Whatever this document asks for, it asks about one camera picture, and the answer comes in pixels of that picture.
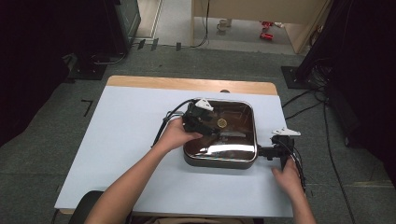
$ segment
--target black stand leg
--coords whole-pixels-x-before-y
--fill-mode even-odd
[[[283,78],[285,78],[286,85],[288,85],[289,89],[311,89],[308,83],[297,80],[295,72],[298,67],[281,66],[280,68],[282,69]]]

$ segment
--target floor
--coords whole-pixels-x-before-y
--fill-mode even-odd
[[[154,23],[154,12],[158,12],[158,22],[155,31],[150,37],[138,35],[137,41],[146,39],[148,43],[152,39],[159,38],[159,45],[182,46],[191,45],[191,1],[189,0],[162,0],[161,9],[152,7],[158,0],[139,1],[142,18],[150,18],[149,28]],[[207,21],[207,41],[201,46],[203,49],[224,49],[248,52],[265,52],[295,54],[289,41],[286,30],[283,27],[272,26],[266,32],[274,36],[272,40],[260,39],[262,25],[259,21],[233,20],[232,26],[225,32],[219,32],[217,26],[219,19],[209,18]],[[194,19],[193,45],[199,45],[205,38],[205,18]],[[141,24],[138,33],[147,30],[146,23]]]

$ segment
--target cable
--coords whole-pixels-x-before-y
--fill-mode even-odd
[[[300,161],[297,159],[297,157],[294,155],[293,151],[291,151],[291,149],[288,146],[286,146],[281,141],[277,141],[277,142],[280,143],[284,148],[286,148],[289,151],[291,157],[293,158],[293,160],[294,160],[294,162],[296,164],[296,167],[297,167],[298,174],[300,176],[301,187],[303,188],[303,191],[305,192],[305,189],[306,189],[305,177],[304,177],[303,167],[300,164]]]
[[[282,105],[282,108],[285,107],[286,105],[290,104],[291,102],[297,100],[298,98],[302,97],[303,95],[305,95],[305,94],[311,92],[311,91],[312,91],[312,90],[305,91],[305,92],[303,92],[303,93],[301,93],[301,94],[299,94],[299,95],[294,96],[293,98],[291,98],[290,100],[288,100],[285,104],[283,104],[283,105]]]
[[[123,54],[122,54],[122,57],[121,57],[120,59],[116,60],[115,62],[109,62],[109,63],[94,63],[94,64],[104,64],[104,65],[107,65],[107,64],[119,63],[123,58],[125,58],[125,55],[126,55],[126,53],[123,53]]]
[[[181,104],[178,105],[174,110],[172,110],[171,112],[168,112],[168,113],[167,113],[167,115],[165,116],[165,118],[163,118],[163,124],[161,125],[160,130],[158,130],[157,136],[156,136],[155,139],[154,139],[154,143],[152,144],[153,146],[158,142],[158,139],[160,139],[161,134],[163,133],[163,129],[165,129],[166,124],[168,123],[168,121],[169,121],[172,117],[176,116],[176,115],[174,115],[175,112],[176,112],[179,108],[181,108],[184,104],[189,103],[189,102],[193,102],[193,99],[190,99],[190,100],[187,100],[187,101],[181,103]]]
[[[297,113],[295,113],[295,114],[293,114],[293,115],[291,115],[290,117],[287,117],[287,118],[285,118],[285,119],[292,119],[292,118],[296,117],[297,115],[299,115],[299,114],[305,112],[306,110],[312,109],[312,108],[314,108],[315,106],[320,105],[320,104],[322,104],[322,102],[319,102],[319,103],[317,103],[317,104],[315,104],[315,105],[311,105],[311,106],[309,106],[309,107],[307,107],[307,108],[305,108],[305,109],[303,109],[303,110],[300,110],[299,112],[297,112]]]
[[[338,184],[340,185],[341,191],[343,192],[344,199],[346,201],[347,210],[349,212],[350,218],[352,219],[352,223],[355,224],[356,221],[353,216],[352,209],[349,204],[349,200],[347,199],[347,194],[344,190],[344,186],[341,181],[340,175],[338,174],[337,168],[335,167],[334,159],[332,158],[332,149],[330,148],[329,124],[327,122],[327,115],[326,115],[326,104],[323,105],[323,116],[324,116],[324,124],[326,127],[327,148],[329,149],[329,156],[330,156],[330,160],[332,161],[332,168],[334,169],[335,175],[337,176]]]
[[[208,34],[208,31],[207,31],[207,18],[209,17],[209,9],[210,9],[210,0],[207,0],[207,8],[206,8],[206,26],[204,26],[204,27],[205,27],[205,36],[204,36],[204,39],[201,41],[201,43],[200,43],[199,45],[191,46],[190,48],[192,48],[192,49],[201,47],[201,46],[206,42],[206,40],[207,40],[207,34]]]
[[[297,150],[296,147],[294,148],[294,150],[297,152],[297,155],[298,155],[298,157],[300,159],[301,168],[303,169],[304,168],[303,167],[303,158],[301,157],[301,154],[300,154],[299,150]]]
[[[207,40],[207,42],[209,42],[209,39],[207,38],[207,36],[208,36],[208,31],[207,31],[207,19],[208,19],[208,17],[209,17],[209,9],[210,9],[210,0],[207,1],[206,17],[205,17],[206,24],[204,24],[204,18],[203,18],[203,20],[202,20],[202,24],[203,24],[204,29],[205,29],[205,36],[204,36],[204,39],[201,41],[201,43],[200,43],[199,45],[196,45],[196,46],[181,46],[182,49],[196,49],[196,48],[201,47],[201,46],[206,42],[206,40]],[[172,48],[175,47],[174,45],[158,45],[158,44],[157,44],[157,46],[161,46],[161,47],[172,47]]]
[[[53,213],[52,216],[52,221],[50,222],[51,224],[55,224],[55,218],[58,216],[59,209],[56,209],[55,212]]]

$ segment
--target hand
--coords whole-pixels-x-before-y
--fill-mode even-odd
[[[183,146],[190,140],[200,138],[200,133],[186,133],[183,128],[183,120],[181,118],[172,119],[163,131],[155,147],[161,147],[166,151]]]
[[[294,160],[289,157],[283,172],[276,168],[272,168],[273,175],[277,184],[289,195],[292,196],[296,193],[304,193],[301,187],[301,180],[298,174],[297,166]]]

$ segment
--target black curtain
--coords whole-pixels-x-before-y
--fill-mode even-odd
[[[68,49],[52,16],[43,2],[0,2],[0,146],[26,129],[67,77]]]

